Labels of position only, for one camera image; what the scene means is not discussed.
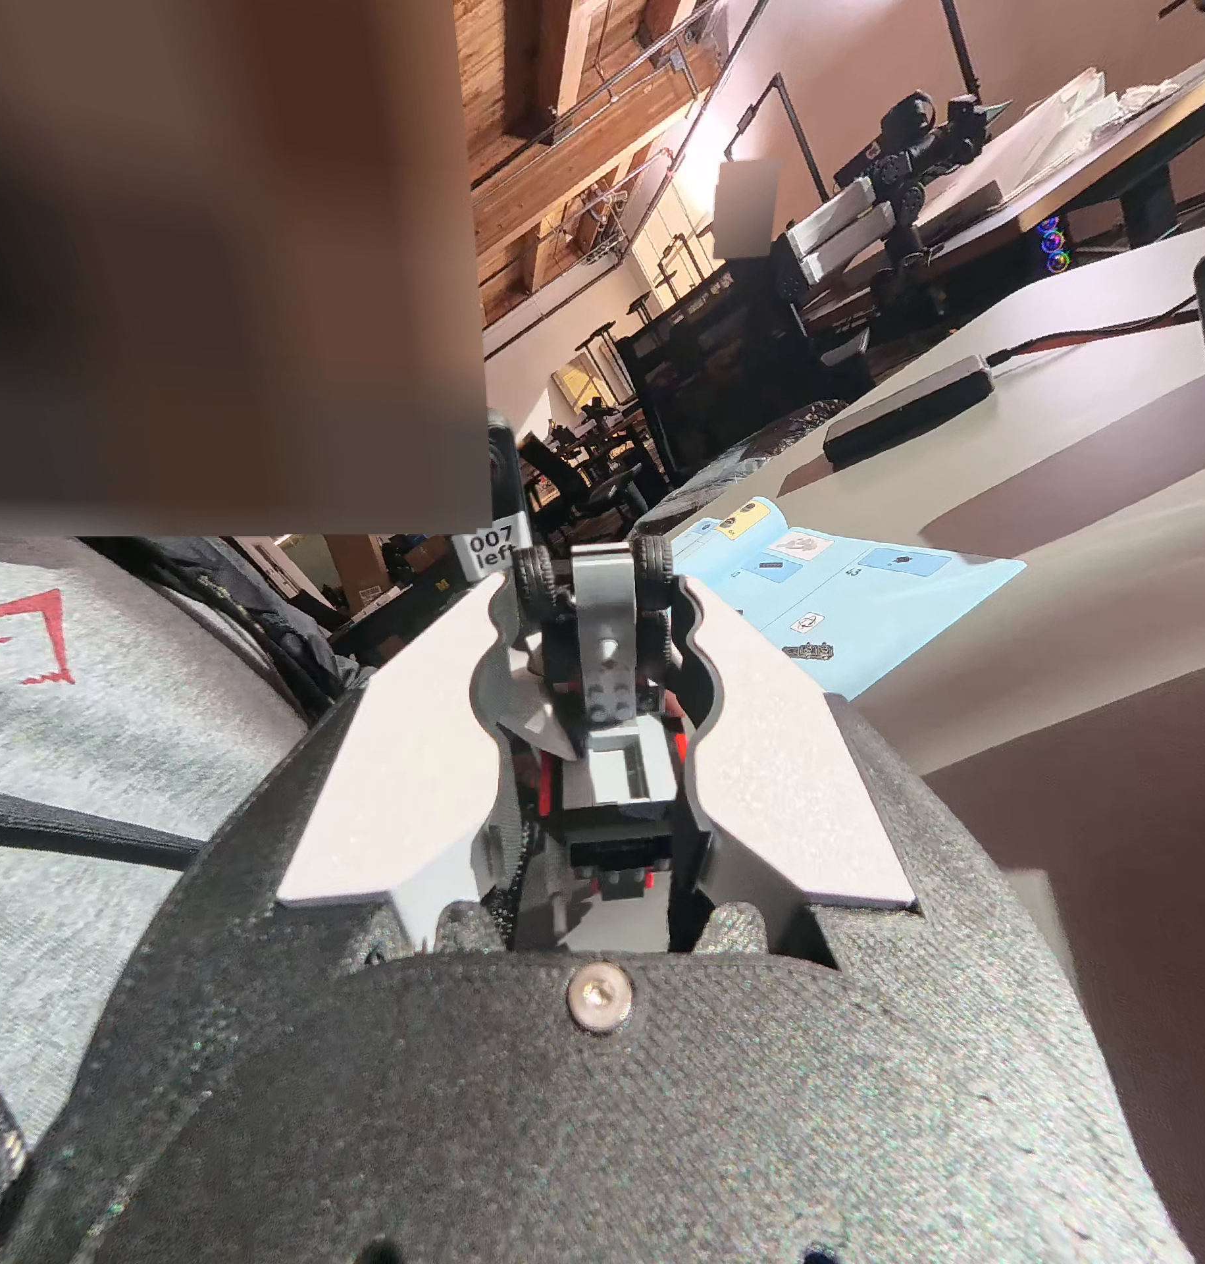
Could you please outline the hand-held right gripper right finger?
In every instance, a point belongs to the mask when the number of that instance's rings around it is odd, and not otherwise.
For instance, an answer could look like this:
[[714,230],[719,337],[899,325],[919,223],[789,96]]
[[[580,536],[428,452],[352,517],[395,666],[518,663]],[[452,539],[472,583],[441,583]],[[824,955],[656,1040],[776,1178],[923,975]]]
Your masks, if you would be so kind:
[[669,947],[747,904],[762,947],[805,957],[816,909],[919,907],[829,696],[696,577],[676,577],[672,691],[690,735],[673,823]]

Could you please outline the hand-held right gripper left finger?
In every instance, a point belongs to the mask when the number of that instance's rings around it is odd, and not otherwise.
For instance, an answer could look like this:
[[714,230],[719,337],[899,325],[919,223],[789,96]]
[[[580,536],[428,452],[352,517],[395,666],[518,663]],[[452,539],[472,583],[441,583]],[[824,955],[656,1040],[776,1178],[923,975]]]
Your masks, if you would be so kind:
[[500,721],[518,631],[511,574],[486,577],[370,677],[278,904],[390,906],[432,951],[448,909],[510,889],[524,823]]

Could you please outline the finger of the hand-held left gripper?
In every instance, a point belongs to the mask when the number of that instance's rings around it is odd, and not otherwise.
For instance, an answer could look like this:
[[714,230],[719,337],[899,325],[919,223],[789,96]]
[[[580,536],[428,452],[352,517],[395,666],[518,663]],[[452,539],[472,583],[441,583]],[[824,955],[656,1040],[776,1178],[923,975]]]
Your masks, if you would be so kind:
[[579,675],[556,683],[551,666],[545,638],[525,638],[510,648],[510,690],[501,724],[535,751],[579,762],[589,735]]

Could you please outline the toy brick vehicle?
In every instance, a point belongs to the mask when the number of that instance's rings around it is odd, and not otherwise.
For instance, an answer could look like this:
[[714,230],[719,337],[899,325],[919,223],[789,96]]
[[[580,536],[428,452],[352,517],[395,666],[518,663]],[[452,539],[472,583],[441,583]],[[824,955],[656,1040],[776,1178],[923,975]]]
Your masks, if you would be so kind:
[[671,548],[661,538],[583,545],[562,577],[546,548],[515,555],[520,635],[545,638],[556,683],[579,675],[586,754],[537,759],[535,837],[558,937],[570,890],[642,897],[671,869],[688,738],[666,703],[672,667]]

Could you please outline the black office chair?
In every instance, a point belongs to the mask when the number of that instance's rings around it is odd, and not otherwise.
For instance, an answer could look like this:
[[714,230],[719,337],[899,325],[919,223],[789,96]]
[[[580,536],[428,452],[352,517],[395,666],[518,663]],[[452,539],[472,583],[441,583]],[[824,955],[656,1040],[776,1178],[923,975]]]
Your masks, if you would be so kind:
[[566,540],[582,524],[610,512],[617,512],[631,528],[649,511],[638,485],[641,464],[623,467],[620,473],[590,483],[576,466],[570,466],[534,435],[520,440],[518,454],[559,493],[546,508],[531,512],[531,526],[542,542],[555,535]]

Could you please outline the blue instruction booklet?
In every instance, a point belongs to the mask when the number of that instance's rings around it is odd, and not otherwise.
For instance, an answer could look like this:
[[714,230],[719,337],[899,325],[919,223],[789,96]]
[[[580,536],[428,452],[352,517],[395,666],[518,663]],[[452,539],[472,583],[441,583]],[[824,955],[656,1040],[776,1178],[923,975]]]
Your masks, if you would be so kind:
[[767,498],[671,538],[702,580],[829,693],[855,700],[1026,563],[792,526]]

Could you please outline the black shelf rack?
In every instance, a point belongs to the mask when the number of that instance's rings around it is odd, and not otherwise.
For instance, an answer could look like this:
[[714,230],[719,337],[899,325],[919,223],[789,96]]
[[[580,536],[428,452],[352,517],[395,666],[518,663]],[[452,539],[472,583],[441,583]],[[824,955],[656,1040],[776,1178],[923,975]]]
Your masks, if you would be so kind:
[[855,335],[810,336],[769,261],[717,268],[617,343],[675,487],[736,445],[812,405],[853,404],[875,387]]

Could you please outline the grey sweatshirt with red print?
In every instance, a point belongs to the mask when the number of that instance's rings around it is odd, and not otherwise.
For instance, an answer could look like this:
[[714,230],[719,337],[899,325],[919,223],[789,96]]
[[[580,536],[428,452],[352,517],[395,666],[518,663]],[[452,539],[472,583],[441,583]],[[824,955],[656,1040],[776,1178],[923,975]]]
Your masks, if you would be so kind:
[[[307,720],[228,618],[74,539],[0,539],[0,793],[204,844]],[[26,1147],[180,873],[0,845],[0,1096]]]

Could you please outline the white panel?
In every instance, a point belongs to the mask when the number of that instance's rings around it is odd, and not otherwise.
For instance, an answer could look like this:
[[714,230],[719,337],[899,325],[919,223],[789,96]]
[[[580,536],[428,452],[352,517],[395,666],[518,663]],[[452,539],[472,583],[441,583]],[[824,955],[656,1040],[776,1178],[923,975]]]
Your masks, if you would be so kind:
[[721,162],[713,216],[716,260],[769,256],[781,171],[781,161],[772,158]]

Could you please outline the black power bank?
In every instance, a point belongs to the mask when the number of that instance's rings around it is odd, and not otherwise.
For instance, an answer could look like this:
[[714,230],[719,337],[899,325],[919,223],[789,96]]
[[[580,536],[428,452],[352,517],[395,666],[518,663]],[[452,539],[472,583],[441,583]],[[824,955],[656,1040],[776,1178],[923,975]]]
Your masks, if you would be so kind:
[[834,470],[861,463],[942,428],[992,391],[988,361],[966,357],[858,412],[839,415],[826,429],[823,454]]

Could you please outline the white box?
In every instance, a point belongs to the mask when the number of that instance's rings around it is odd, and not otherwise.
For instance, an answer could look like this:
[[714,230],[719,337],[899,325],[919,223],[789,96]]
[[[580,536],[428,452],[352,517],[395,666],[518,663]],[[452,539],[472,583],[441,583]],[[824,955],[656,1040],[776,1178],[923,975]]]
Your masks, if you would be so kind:
[[816,289],[895,229],[895,210],[868,177],[850,182],[817,212],[783,233],[789,282]]

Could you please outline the black metal stand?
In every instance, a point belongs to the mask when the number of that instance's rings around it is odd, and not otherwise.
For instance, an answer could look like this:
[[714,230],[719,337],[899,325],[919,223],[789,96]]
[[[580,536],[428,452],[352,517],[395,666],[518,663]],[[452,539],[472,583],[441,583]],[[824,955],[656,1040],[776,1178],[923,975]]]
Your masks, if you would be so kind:
[[782,71],[775,72],[772,75],[772,78],[768,81],[768,85],[761,90],[758,98],[752,103],[750,103],[750,106],[743,112],[741,117],[737,120],[736,131],[724,148],[724,160],[727,162],[734,161],[734,150],[736,150],[738,141],[751,129],[755,119],[761,114],[761,112],[765,106],[765,102],[774,93],[778,96],[779,102],[782,103],[785,117],[786,117],[786,120],[793,131],[793,136],[799,144],[802,158],[803,158],[805,165],[807,167],[807,171],[810,174],[810,178],[816,186],[817,195],[819,195],[822,203],[826,205],[831,201],[831,192],[830,192],[826,181],[823,179],[822,171],[815,160],[813,148],[809,143],[805,129],[802,127],[795,103],[792,102],[788,86],[785,85]]

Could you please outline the dark far table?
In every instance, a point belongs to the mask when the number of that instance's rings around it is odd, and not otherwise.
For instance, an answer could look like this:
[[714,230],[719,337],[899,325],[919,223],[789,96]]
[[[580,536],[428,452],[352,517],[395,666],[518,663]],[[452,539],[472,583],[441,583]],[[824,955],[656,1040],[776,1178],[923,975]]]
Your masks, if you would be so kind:
[[998,264],[1043,220],[1119,201],[1128,219],[1148,217],[1160,201],[1174,160],[1205,138],[1205,59],[1184,71],[1179,92],[1140,113],[1066,165],[1012,195],[1004,205],[934,247],[916,271],[919,284],[946,284]]

